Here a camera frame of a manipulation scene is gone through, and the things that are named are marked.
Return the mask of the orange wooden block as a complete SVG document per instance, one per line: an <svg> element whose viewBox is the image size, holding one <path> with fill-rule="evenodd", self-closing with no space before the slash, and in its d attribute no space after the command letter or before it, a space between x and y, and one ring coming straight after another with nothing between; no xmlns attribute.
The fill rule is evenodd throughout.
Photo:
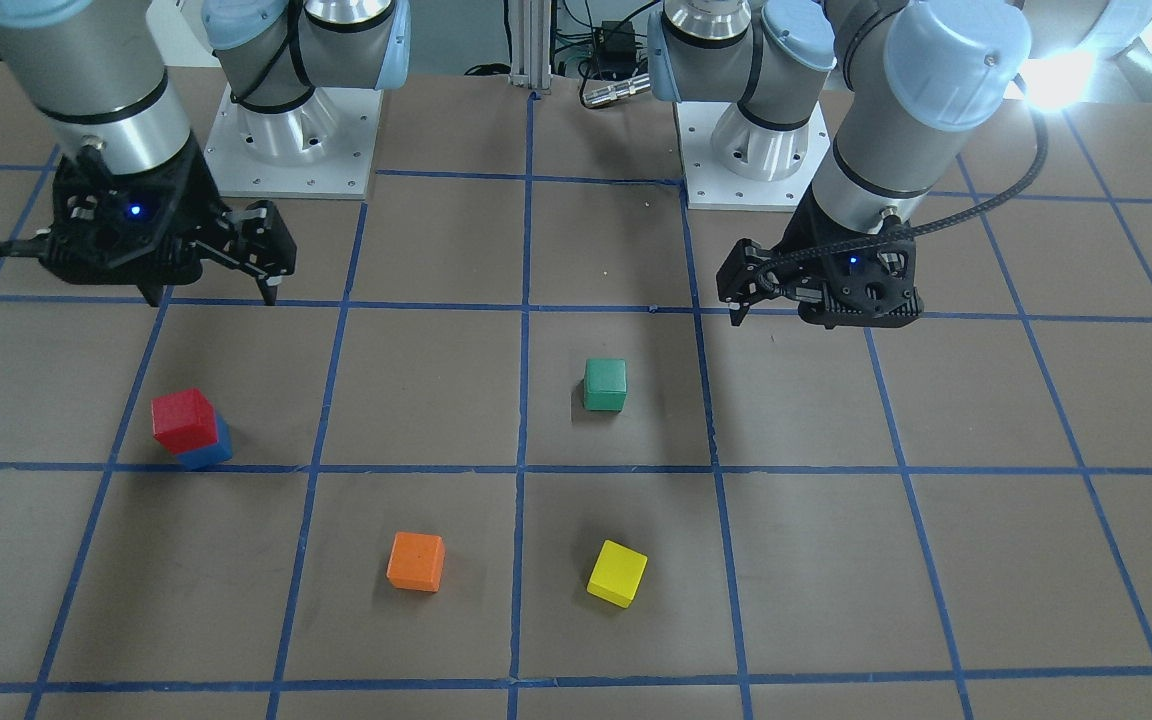
<svg viewBox="0 0 1152 720"><path fill-rule="evenodd" d="M385 575L393 588L435 593L442 588L444 564L442 537L397 530Z"/></svg>

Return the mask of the red wooden block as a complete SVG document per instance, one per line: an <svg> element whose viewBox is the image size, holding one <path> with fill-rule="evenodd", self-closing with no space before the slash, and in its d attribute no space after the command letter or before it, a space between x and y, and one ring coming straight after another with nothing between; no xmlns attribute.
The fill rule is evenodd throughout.
<svg viewBox="0 0 1152 720"><path fill-rule="evenodd" d="M173 455L200 450L219 441L214 406L198 388L152 397L152 434Z"/></svg>

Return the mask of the green wooden block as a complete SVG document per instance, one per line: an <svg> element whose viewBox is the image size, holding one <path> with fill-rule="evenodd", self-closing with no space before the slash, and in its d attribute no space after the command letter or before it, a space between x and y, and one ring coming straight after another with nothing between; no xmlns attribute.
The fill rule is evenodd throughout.
<svg viewBox="0 0 1152 720"><path fill-rule="evenodd" d="M582 378L582 406L591 414L621 414L628 396L628 366L622 357L589 357Z"/></svg>

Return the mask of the blue wooden block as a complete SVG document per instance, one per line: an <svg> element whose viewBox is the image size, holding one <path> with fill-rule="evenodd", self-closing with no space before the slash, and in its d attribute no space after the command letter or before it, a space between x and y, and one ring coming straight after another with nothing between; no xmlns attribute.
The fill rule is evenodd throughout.
<svg viewBox="0 0 1152 720"><path fill-rule="evenodd" d="M221 464L232 458L230 430L223 415L210 414L205 419L192 420L179 429L172 455L189 470Z"/></svg>

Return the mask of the yellow wooden block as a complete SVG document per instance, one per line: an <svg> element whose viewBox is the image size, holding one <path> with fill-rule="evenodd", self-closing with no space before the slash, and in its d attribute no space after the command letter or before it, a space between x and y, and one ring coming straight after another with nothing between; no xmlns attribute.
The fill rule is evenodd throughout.
<svg viewBox="0 0 1152 720"><path fill-rule="evenodd" d="M588 579L586 592L620 609L628 609L639 591L646 564L645 553L604 539Z"/></svg>

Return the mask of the aluminium frame post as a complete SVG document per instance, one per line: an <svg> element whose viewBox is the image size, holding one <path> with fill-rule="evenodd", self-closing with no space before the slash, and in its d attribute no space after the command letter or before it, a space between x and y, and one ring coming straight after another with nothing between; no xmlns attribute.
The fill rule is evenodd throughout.
<svg viewBox="0 0 1152 720"><path fill-rule="evenodd" d="M554 50L554 1L506 1L509 83L550 94Z"/></svg>

